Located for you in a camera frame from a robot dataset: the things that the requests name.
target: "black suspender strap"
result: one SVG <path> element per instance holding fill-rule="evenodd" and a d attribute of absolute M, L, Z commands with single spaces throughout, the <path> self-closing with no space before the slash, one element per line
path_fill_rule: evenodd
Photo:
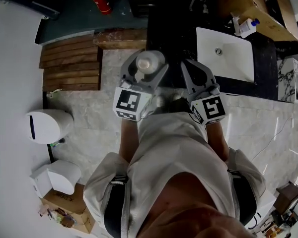
<path fill-rule="evenodd" d="M 245 226 L 255 216 L 257 203 L 248 180 L 236 171 L 228 170 L 233 177 L 233 186 L 239 203 L 239 221 Z"/>
<path fill-rule="evenodd" d="M 121 238 L 121 219 L 125 201 L 127 176 L 116 176 L 112 181 L 112 189 L 104 214 L 104 225 L 114 238 Z"/>

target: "chin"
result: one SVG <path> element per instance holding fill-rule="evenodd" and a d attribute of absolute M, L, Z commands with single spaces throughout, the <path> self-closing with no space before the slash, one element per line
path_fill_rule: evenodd
<path fill-rule="evenodd" d="M 170 209 L 161 214 L 140 238 L 252 238 L 235 218 L 210 206 Z"/>

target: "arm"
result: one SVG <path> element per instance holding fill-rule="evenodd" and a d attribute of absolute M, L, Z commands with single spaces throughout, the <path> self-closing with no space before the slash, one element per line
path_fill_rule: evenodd
<path fill-rule="evenodd" d="M 209 146 L 211 146 L 221 160 L 224 162 L 227 161 L 229 157 L 229 147 L 225 141 L 221 123 L 216 122 L 206 127 Z"/>
<path fill-rule="evenodd" d="M 121 122 L 121 141 L 119 155 L 131 162 L 139 146 L 138 127 L 135 121 L 123 119 Z"/>

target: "white shirt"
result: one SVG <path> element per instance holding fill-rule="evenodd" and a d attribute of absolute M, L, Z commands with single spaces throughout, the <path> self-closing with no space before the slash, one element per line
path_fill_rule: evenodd
<path fill-rule="evenodd" d="M 84 200 L 101 227 L 105 228 L 105 189 L 116 174 L 123 173 L 131 180 L 128 237 L 137 236 L 164 186 L 181 172 L 191 173 L 199 179 L 217 210 L 238 217 L 227 165 L 207 144 L 205 128 L 187 113 L 149 116 L 139 125 L 139 140 L 129 165 L 118 154 L 109 153 L 85 186 Z M 264 178 L 241 151 L 236 152 L 235 167 L 248 178 L 259 205 L 259 198 L 265 191 Z"/>

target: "white bottle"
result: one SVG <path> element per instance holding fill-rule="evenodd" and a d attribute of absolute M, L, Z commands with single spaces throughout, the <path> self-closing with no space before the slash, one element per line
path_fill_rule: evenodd
<path fill-rule="evenodd" d="M 247 37 L 248 35 L 256 32 L 256 25 L 258 25 L 260 22 L 256 18 L 255 20 L 252 20 L 248 18 L 245 22 L 243 22 L 239 26 L 239 34 L 242 38 Z"/>

